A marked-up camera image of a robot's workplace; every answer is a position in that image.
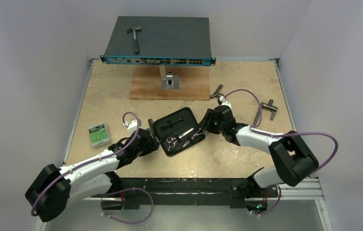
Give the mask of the silver scissors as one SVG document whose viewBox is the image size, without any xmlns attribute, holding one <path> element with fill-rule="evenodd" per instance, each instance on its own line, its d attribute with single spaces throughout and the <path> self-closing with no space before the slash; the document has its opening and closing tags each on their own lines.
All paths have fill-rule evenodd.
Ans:
<svg viewBox="0 0 363 231">
<path fill-rule="evenodd" d="M 200 135 L 206 135 L 207 131 L 204 131 L 202 129 L 198 130 L 194 135 L 192 135 L 190 138 L 187 139 L 187 141 L 183 144 L 182 147 L 186 147 L 189 143 L 191 143 L 192 140 L 197 138 Z"/>
<path fill-rule="evenodd" d="M 166 139 L 167 143 L 168 143 L 168 150 L 174 148 L 176 146 L 176 143 L 179 139 L 183 138 L 184 136 L 188 135 L 190 132 L 192 132 L 194 130 L 194 128 L 190 128 L 187 131 L 185 131 L 184 133 L 177 135 L 175 137 L 168 137 Z"/>
</svg>

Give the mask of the black hair comb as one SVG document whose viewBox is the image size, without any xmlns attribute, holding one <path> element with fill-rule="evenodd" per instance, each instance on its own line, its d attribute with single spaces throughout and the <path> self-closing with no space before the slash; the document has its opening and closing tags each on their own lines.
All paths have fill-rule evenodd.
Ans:
<svg viewBox="0 0 363 231">
<path fill-rule="evenodd" d="M 150 130 L 153 130 L 153 124 L 154 124 L 153 119 L 148 119 L 148 125 L 149 125 Z"/>
</svg>

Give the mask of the black hair clip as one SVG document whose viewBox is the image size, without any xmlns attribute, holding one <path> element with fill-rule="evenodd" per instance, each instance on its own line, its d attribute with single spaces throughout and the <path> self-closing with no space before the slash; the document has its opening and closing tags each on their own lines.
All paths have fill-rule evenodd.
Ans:
<svg viewBox="0 0 363 231">
<path fill-rule="evenodd" d="M 168 128 L 171 128 L 171 127 L 173 126 L 173 124 L 176 124 L 176 123 L 178 123 L 178 122 L 182 122 L 182 121 L 183 121 L 182 117 L 180 117 L 180 118 L 178 118 L 178 119 L 176 119 L 176 120 L 174 120 L 174 121 L 167 121 L 167 124 L 166 124 L 166 125 L 161 126 L 161 129 L 168 129 Z"/>
</svg>

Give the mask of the black zip tool case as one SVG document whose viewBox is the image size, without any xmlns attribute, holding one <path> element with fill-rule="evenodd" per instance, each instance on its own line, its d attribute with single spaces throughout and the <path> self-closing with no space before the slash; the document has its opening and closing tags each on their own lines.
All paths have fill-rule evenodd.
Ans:
<svg viewBox="0 0 363 231">
<path fill-rule="evenodd" d="M 206 138 L 189 107 L 154 121 L 152 130 L 167 156 L 174 156 Z"/>
</svg>

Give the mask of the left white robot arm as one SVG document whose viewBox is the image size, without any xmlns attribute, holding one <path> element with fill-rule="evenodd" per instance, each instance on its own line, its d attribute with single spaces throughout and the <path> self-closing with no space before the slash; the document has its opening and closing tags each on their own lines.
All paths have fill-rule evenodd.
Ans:
<svg viewBox="0 0 363 231">
<path fill-rule="evenodd" d="M 159 148 L 149 129 L 138 128 L 98 155 L 69 166 L 45 166 L 25 193 L 31 216 L 48 222 L 68 206 L 93 196 L 123 196 L 127 191 L 116 170 Z"/>
</svg>

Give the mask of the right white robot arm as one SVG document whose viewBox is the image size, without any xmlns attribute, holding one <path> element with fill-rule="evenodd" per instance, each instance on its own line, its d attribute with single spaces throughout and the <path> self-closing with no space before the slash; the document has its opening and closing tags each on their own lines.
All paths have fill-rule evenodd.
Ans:
<svg viewBox="0 0 363 231">
<path fill-rule="evenodd" d="M 251 147 L 271 156 L 273 166 L 263 167 L 248 177 L 247 189 L 254 196 L 272 185 L 294 187 L 319 167 L 311 149 L 294 131 L 271 133 L 238 123 L 226 105 L 208 109 L 199 125 L 208 133 L 222 134 L 229 143 Z"/>
</svg>

